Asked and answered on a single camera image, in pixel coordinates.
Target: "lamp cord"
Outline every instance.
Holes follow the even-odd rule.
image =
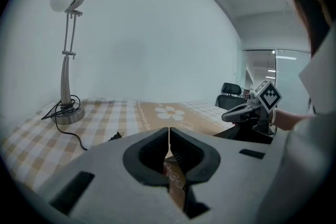
[[[71,95],[71,96],[76,97],[76,98],[78,99],[78,101],[79,101],[79,105],[78,105],[78,107],[75,108],[75,110],[73,111],[73,112],[76,112],[76,111],[79,110],[79,108],[80,108],[80,99],[79,99],[78,96],[76,96],[76,95]],[[72,136],[77,137],[77,139],[79,140],[80,147],[81,147],[83,150],[87,151],[88,149],[87,149],[86,147],[83,146],[82,141],[81,141],[80,137],[79,137],[77,134],[75,134],[75,133],[70,133],[70,132],[64,132],[64,131],[62,131],[62,130],[58,127],[58,124],[57,124],[57,116],[63,114],[63,113],[66,112],[66,111],[69,111],[69,109],[73,108],[74,103],[75,103],[75,100],[74,100],[74,99],[71,99],[71,104],[69,104],[69,105],[64,105],[64,106],[61,107],[61,110],[60,110],[60,111],[57,111],[58,106],[61,104],[61,101],[59,101],[56,105],[53,106],[52,109],[49,110],[49,112],[48,112],[44,117],[41,118],[41,120],[45,120],[45,119],[49,119],[49,118],[53,118],[53,117],[55,117],[55,124],[56,124],[57,129],[58,129],[62,134],[69,134],[69,135],[72,135]],[[53,109],[55,109],[55,112],[54,112],[53,114],[49,115]]]

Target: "desk lamp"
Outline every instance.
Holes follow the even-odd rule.
[[[65,12],[67,15],[66,32],[65,32],[65,42],[62,54],[64,55],[62,75],[61,75],[61,101],[60,101],[60,111],[56,111],[57,106],[54,108],[53,113],[55,116],[52,120],[57,121],[58,124],[70,124],[77,122],[84,117],[85,111],[79,106],[74,108],[74,99],[71,98],[70,86],[69,86],[69,56],[75,59],[76,53],[72,51],[72,46],[74,43],[76,18],[80,17],[83,13],[75,10],[78,8],[84,0],[50,0],[50,7],[54,12]],[[68,27],[69,27],[69,17],[74,18],[72,38],[70,50],[67,51],[67,38],[68,38]]]

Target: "lamp bulb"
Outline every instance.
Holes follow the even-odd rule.
[[[50,7],[54,12],[64,12],[75,0],[50,0]]]

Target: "office chair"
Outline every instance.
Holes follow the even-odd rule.
[[[242,92],[241,90],[240,86],[236,84],[224,83],[222,93],[225,93],[226,95],[221,94],[217,97],[216,106],[225,110],[230,110],[240,104],[246,103],[245,99],[231,95],[240,95]]]

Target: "checkered tablecloth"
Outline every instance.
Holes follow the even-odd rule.
[[[29,117],[1,141],[1,152],[11,175],[33,190],[84,153],[76,137],[60,133],[51,119],[41,120],[54,105]],[[106,142],[117,132],[128,136],[178,127],[214,135],[232,127],[221,120],[225,110],[203,102],[161,104],[88,99],[82,101],[82,107],[83,119],[59,127],[76,133],[86,148]]]

